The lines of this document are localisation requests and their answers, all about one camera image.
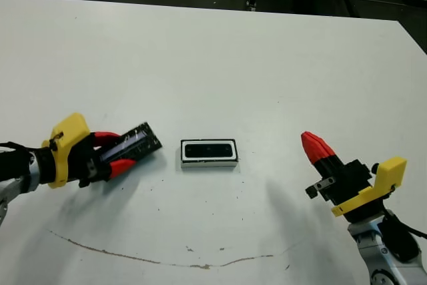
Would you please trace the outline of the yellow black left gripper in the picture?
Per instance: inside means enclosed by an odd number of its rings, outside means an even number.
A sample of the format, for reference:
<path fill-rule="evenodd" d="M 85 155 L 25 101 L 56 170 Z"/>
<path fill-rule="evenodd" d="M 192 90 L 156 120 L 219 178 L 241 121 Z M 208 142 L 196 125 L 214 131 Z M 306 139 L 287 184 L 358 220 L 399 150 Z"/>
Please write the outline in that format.
<path fill-rule="evenodd" d="M 108 178 L 116 178 L 137 162 L 120 159 L 103 165 L 98 151 L 114 144 L 121 136 L 110 131 L 90 131 L 80 113 L 72 113 L 54 126 L 51 137 L 41 146 L 41 183 L 56 189 L 74 180 L 87 186 L 92 177 L 109 169 Z"/>

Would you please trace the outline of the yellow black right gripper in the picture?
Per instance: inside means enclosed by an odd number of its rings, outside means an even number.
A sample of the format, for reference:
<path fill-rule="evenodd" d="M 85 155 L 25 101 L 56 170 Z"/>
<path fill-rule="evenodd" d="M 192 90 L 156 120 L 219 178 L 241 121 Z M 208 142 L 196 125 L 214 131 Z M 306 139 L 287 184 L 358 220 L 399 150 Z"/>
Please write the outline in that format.
<path fill-rule="evenodd" d="M 391 158 L 370 170 L 359 160 L 344 164 L 317 135 L 301 134 L 303 149 L 321 180 L 306 188 L 313 199 L 321 195 L 333 204 L 332 213 L 348 222 L 362 222 L 383 212 L 383 199 L 402 185 L 407 160 Z"/>

